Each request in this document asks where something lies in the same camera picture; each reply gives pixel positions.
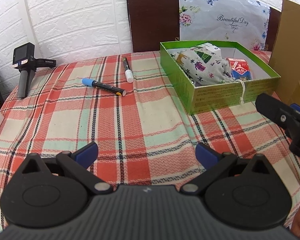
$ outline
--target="brown chair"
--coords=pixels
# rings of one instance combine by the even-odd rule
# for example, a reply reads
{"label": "brown chair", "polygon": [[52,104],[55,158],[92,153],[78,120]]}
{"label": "brown chair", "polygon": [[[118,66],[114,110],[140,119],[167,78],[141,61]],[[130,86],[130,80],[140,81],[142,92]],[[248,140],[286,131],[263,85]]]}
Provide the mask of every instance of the brown chair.
{"label": "brown chair", "polygon": [[[133,52],[160,49],[180,37],[179,0],[127,0]],[[271,8],[266,50],[272,51],[281,13]]]}

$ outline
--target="gray ribbed surface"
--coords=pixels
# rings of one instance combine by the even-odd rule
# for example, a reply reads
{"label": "gray ribbed surface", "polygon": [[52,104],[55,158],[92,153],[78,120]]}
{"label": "gray ribbed surface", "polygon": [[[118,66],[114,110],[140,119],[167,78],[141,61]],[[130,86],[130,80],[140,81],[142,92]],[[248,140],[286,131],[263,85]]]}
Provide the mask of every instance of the gray ribbed surface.
{"label": "gray ribbed surface", "polygon": [[9,226],[0,240],[293,240],[283,227],[240,231],[215,220],[197,197],[174,186],[119,186],[96,196],[75,220],[51,229]]}

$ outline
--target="silver screw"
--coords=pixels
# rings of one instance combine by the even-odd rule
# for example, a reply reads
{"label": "silver screw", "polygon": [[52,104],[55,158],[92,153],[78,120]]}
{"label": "silver screw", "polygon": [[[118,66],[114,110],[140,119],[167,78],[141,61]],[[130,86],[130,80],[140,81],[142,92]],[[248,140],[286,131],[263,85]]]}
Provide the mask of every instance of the silver screw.
{"label": "silver screw", "polygon": [[182,188],[185,192],[196,192],[199,189],[197,185],[191,183],[183,185]]}
{"label": "silver screw", "polygon": [[105,191],[105,190],[110,189],[110,187],[111,186],[108,183],[105,183],[105,182],[99,182],[99,183],[94,185],[94,188],[98,191]]}
{"label": "silver screw", "polygon": [[281,122],[285,122],[287,120],[287,117],[283,114],[280,117]]}

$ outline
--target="table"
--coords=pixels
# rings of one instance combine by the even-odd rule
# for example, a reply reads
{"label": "table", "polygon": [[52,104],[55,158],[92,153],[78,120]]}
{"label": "table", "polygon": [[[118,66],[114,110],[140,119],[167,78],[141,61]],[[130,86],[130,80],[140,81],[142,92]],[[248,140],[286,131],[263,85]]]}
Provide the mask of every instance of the table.
{"label": "table", "polygon": [[[255,53],[269,61],[269,53]],[[125,80],[122,56],[133,70],[133,83]],[[292,222],[300,205],[300,159],[289,152],[281,129],[253,103],[187,115],[160,66],[159,52],[122,56],[38,71],[23,100],[13,90],[1,109],[0,195],[27,154],[53,157],[91,141],[98,144],[99,155],[89,169],[108,183],[180,188],[204,171],[194,155],[196,144],[203,141],[218,152],[244,158],[263,153],[292,196],[286,224]],[[84,77],[124,88],[127,95],[82,85]],[[4,226],[0,210],[0,231]]]}

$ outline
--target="white brick wall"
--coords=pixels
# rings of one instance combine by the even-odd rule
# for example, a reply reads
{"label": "white brick wall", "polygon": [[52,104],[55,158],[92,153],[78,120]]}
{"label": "white brick wall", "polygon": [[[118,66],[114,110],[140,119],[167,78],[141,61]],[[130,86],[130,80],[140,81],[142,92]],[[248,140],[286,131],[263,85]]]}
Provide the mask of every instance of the white brick wall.
{"label": "white brick wall", "polygon": [[[26,0],[42,56],[57,64],[131,52],[126,0]],[[282,0],[263,0],[280,9]],[[18,84],[13,49],[28,42],[18,0],[0,0],[0,89]]]}

